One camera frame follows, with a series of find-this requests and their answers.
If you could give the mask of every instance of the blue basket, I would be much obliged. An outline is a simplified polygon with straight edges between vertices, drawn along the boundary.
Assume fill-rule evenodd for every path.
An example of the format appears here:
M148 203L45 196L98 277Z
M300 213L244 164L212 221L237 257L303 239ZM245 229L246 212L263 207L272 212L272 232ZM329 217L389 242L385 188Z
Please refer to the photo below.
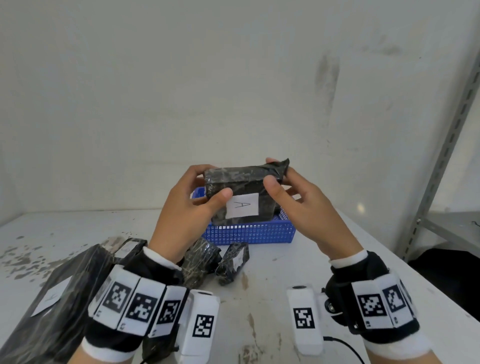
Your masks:
M205 196L205 187L198 187L192 198ZM249 244L291 243L296 229L283 211L271 221L250 222L242 225L213 226L210 223L202 235L215 245L229 245L235 242Z

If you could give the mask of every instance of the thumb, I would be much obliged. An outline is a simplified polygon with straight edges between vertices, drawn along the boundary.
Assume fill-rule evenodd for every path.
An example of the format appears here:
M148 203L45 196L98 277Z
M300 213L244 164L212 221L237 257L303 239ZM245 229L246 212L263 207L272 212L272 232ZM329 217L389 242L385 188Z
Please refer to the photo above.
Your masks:
M275 202L282 206L287 215L295 211L298 202L285 191L274 176L269 175L264 178L264 187Z
M206 207L210 215L213 216L219 209L221 209L229 199L233 196L233 191L231 188L224 188L217 194L213 195L210 200L203 206Z

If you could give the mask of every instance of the black wire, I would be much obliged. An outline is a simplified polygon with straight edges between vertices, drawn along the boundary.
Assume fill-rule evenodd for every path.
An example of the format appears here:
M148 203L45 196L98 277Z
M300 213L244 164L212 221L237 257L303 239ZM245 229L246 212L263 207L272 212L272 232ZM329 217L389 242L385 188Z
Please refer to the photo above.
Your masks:
M349 344L347 344L343 340L340 340L340 339L337 339L337 338L332 338L331 336L324 336L324 340L325 341L337 341L337 342L340 342L340 343L344 344L345 346L347 346L350 350L352 350L355 353L357 358L360 360L361 364L365 364L365 362L362 360L360 355L355 351L355 349L352 348Z

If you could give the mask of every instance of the person's left hand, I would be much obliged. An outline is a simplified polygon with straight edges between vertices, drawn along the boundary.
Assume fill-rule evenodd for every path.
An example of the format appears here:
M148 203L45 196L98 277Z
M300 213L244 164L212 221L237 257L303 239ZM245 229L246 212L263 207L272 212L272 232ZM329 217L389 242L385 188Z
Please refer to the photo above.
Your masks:
M210 164L190 166L170 190L163 205L148 247L173 263L181 261L185 252L204 233L212 216L232 198L231 188L224 188L207 201L206 197L190 199L195 188L204 186Z

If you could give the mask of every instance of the hand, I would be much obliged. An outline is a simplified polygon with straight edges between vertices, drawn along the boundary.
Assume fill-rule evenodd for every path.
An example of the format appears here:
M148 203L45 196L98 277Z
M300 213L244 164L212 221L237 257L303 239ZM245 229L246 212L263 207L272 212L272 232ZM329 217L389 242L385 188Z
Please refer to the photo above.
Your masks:
M163 205L148 247L173 263L181 261L185 252L204 233L212 216L233 196L224 188L207 202L206 197L190 199L195 188L205 186L198 175L215 168L210 164L190 166L170 190Z
M274 161L277 160L266 159L267 163ZM274 176L264 178L268 194L282 206L295 228L316 242L330 259L346 258L363 249L320 188L292 167L288 168L283 184L291 187L285 190ZM294 200L296 194L301 199Z

